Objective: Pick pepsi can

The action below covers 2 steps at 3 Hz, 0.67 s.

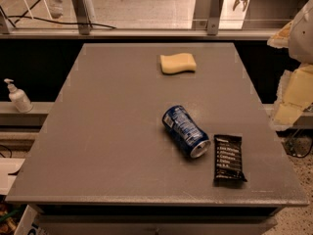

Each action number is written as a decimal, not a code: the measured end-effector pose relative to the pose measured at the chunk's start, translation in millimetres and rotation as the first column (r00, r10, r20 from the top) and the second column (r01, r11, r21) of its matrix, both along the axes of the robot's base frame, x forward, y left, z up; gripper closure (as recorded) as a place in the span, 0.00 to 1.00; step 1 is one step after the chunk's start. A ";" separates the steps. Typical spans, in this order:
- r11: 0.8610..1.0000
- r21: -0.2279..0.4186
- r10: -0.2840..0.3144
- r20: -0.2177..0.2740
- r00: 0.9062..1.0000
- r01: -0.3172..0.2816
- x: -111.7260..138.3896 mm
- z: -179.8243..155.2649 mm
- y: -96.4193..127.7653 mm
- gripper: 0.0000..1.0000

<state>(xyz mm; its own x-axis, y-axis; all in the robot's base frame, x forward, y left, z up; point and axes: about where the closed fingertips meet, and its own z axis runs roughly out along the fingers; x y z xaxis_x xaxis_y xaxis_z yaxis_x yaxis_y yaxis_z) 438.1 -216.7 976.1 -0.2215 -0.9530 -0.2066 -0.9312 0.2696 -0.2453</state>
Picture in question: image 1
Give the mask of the yellow foam padded gripper finger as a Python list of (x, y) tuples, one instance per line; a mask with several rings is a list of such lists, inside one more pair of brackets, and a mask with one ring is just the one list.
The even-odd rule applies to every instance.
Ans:
[(301, 65), (285, 70), (277, 89), (277, 100), (271, 113), (273, 127), (292, 127), (313, 104), (313, 66)]

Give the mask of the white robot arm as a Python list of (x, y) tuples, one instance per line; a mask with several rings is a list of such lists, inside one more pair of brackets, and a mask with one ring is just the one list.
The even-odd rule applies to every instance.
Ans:
[(271, 127), (281, 131), (292, 127), (313, 103), (313, 0), (271, 36), (267, 44), (287, 48), (289, 56), (300, 62), (295, 71), (285, 70), (279, 82)]

